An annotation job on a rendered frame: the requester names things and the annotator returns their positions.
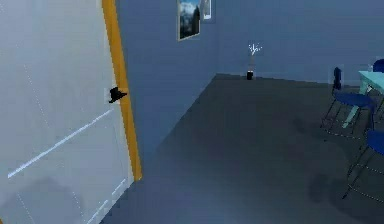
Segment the white plant in black pot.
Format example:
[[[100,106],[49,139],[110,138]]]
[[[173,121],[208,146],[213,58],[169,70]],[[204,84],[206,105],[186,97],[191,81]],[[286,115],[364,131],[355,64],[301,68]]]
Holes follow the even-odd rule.
[[[255,67],[255,55],[262,50],[262,46],[259,43],[252,43],[248,45],[249,49],[249,63],[248,69],[246,73],[246,79],[252,80],[254,75],[254,67]]]

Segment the framed landscape picture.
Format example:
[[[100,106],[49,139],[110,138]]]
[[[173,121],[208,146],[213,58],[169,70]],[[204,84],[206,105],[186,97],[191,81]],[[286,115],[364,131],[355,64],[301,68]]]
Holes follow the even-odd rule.
[[[201,0],[177,0],[177,38],[184,41],[200,34]]]

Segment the small white framed picture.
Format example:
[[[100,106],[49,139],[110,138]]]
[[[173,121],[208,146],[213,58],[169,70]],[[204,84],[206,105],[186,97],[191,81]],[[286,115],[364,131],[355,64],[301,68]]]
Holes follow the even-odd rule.
[[[212,17],[211,10],[212,2],[211,0],[202,0],[202,8],[203,8],[203,19],[208,20]]]

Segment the white room door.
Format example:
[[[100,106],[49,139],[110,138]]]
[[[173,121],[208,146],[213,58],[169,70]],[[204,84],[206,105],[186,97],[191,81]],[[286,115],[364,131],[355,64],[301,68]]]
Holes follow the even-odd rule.
[[[0,0],[0,224],[101,224],[132,185],[121,55],[116,0]]]

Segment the pale teal table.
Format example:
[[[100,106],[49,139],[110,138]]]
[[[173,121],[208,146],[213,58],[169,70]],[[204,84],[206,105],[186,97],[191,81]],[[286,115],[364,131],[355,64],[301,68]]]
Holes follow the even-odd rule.
[[[371,71],[359,71],[360,73],[360,89],[359,93],[360,94],[366,94],[369,92],[371,89],[377,90],[384,96],[384,73],[382,72],[371,72]],[[354,118],[358,106],[353,106],[352,109],[350,110],[350,113],[346,120],[343,122],[342,127],[346,128],[350,123],[351,120]]]

